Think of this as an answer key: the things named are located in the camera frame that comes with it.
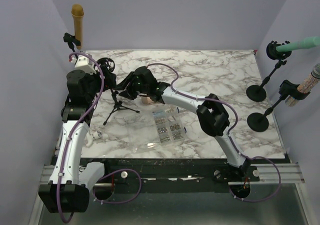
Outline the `black tripod mic stand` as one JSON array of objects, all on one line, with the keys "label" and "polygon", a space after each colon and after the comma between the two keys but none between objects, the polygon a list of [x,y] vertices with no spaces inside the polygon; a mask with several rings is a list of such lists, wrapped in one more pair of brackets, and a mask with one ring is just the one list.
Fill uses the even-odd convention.
[{"label": "black tripod mic stand", "polygon": [[[108,69],[110,72],[114,73],[114,70],[115,70],[115,62],[113,59],[111,58],[108,58],[108,57],[103,57],[103,58],[100,58],[97,60],[97,63],[99,64],[101,70],[102,69]],[[134,110],[132,108],[129,108],[129,107],[126,107],[126,106],[123,106],[123,102],[121,100],[118,100],[117,99],[117,95],[119,94],[118,91],[115,91],[114,89],[108,89],[111,91],[111,97],[114,101],[114,105],[113,105],[113,109],[112,111],[109,113],[108,117],[106,118],[106,120],[103,122],[103,125],[105,126],[109,120],[109,118],[111,117],[111,115],[117,111],[120,111],[120,110],[130,110],[130,111],[133,111],[135,113],[140,113],[139,110]]]}]

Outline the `pink microphone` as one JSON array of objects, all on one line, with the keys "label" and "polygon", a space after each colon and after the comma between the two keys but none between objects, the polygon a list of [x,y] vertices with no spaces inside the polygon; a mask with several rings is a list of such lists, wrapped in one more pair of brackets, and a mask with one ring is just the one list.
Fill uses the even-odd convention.
[{"label": "pink microphone", "polygon": [[151,98],[148,97],[148,96],[142,96],[142,97],[141,97],[141,102],[142,102],[143,105],[151,105],[151,104],[154,103],[154,102],[151,100]]}]

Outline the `black round-base mic stand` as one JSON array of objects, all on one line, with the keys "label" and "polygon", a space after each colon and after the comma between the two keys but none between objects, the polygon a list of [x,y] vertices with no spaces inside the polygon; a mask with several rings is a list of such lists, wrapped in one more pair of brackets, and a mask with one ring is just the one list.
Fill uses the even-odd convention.
[{"label": "black round-base mic stand", "polygon": [[67,43],[68,47],[75,52],[75,46],[79,44],[79,41],[76,39],[74,35],[71,35],[69,33],[65,33],[63,36],[63,41]]}]

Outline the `gold microphone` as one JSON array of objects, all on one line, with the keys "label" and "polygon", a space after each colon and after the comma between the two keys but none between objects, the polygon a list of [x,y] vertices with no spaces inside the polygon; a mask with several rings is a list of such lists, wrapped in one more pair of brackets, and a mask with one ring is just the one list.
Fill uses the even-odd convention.
[{"label": "gold microphone", "polygon": [[78,3],[73,4],[71,8],[71,15],[73,17],[74,36],[75,39],[79,41],[76,47],[78,50],[81,50],[83,45],[83,7]]}]

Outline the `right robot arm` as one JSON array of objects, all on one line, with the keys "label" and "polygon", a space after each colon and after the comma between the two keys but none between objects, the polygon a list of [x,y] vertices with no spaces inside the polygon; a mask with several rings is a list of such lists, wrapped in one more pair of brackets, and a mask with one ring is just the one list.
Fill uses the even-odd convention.
[{"label": "right robot arm", "polygon": [[120,96],[135,100],[146,95],[154,102],[173,105],[194,113],[204,133],[213,137],[222,148],[230,166],[230,176],[241,181],[248,175],[250,159],[234,141],[231,131],[238,123],[238,114],[228,103],[211,93],[198,96],[173,87],[173,82],[160,82],[147,66],[137,68],[120,82],[115,89]]}]

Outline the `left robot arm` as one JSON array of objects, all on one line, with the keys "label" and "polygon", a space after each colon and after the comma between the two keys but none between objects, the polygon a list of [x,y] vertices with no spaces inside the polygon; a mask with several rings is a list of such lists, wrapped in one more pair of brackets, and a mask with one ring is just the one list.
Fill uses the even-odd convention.
[{"label": "left robot arm", "polygon": [[116,86],[116,75],[106,68],[93,74],[75,69],[66,79],[68,100],[63,108],[59,154],[48,183],[40,185],[38,195],[50,213],[83,213],[95,183],[107,182],[111,176],[111,170],[101,162],[89,163],[83,172],[79,168],[96,100]]}]

